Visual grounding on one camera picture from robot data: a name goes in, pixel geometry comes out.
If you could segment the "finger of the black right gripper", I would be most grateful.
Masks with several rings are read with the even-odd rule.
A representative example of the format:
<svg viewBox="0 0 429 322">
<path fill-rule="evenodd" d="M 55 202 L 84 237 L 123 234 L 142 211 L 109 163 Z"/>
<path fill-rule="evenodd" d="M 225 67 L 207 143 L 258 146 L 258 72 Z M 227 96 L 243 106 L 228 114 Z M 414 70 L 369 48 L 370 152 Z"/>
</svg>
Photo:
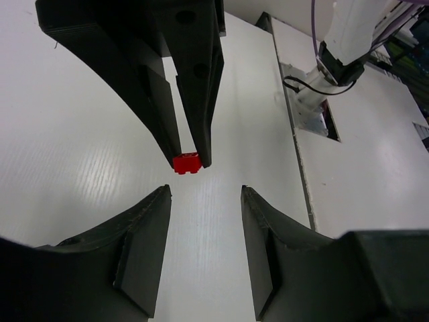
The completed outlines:
<svg viewBox="0 0 429 322">
<path fill-rule="evenodd" d="M 212 164 L 211 126 L 224 67 L 222 1 L 150 1 L 176 67 L 190 133 L 204 167 Z"/>
<path fill-rule="evenodd" d="M 36 1 L 41 30 L 93 70 L 146 126 L 168 164 L 181 154 L 162 57 L 130 25 L 130 1 Z"/>
</svg>

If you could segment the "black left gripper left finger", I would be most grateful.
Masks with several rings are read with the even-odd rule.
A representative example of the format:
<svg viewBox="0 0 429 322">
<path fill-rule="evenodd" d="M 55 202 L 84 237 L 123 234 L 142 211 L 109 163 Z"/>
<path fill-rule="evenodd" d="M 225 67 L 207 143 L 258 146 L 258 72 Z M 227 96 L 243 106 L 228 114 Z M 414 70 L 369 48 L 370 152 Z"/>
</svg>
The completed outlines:
<svg viewBox="0 0 429 322">
<path fill-rule="evenodd" d="M 168 185 L 58 245 L 1 240 L 2 321 L 154 317 L 172 206 Z"/>
</svg>

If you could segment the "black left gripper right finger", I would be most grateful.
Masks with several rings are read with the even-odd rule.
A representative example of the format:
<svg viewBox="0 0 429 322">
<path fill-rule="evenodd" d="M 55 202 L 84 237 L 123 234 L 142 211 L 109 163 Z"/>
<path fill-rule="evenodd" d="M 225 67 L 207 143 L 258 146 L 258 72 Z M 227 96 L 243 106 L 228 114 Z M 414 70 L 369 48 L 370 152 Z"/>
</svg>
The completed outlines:
<svg viewBox="0 0 429 322">
<path fill-rule="evenodd" d="M 241 189 L 257 321 L 427 321 L 428 232 L 329 238 Z"/>
</svg>

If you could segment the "small red lego piece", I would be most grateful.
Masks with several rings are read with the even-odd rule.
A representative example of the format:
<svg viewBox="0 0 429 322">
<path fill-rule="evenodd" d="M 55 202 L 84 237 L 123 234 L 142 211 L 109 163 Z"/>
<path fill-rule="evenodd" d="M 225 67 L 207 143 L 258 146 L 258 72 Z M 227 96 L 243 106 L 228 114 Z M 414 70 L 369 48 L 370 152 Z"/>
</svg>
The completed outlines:
<svg viewBox="0 0 429 322">
<path fill-rule="evenodd" d="M 173 158 L 173 169 L 177 174 L 196 174 L 201 168 L 202 162 L 198 152 L 183 153 Z"/>
</svg>

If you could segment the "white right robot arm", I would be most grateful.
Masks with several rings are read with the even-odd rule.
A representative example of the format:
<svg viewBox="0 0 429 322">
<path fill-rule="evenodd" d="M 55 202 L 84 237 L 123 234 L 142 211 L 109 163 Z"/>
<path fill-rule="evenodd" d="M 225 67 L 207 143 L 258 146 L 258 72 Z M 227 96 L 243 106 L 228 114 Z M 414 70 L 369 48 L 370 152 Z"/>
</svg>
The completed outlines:
<svg viewBox="0 0 429 322">
<path fill-rule="evenodd" d="M 398 16 L 384 1 L 338 1 L 316 67 L 296 79 L 314 109 L 349 90 L 371 52 L 421 1 Z M 224 67 L 222 1 L 37 1 L 41 30 L 101 77 L 148 128 L 178 174 L 212 163 L 211 125 Z"/>
</svg>

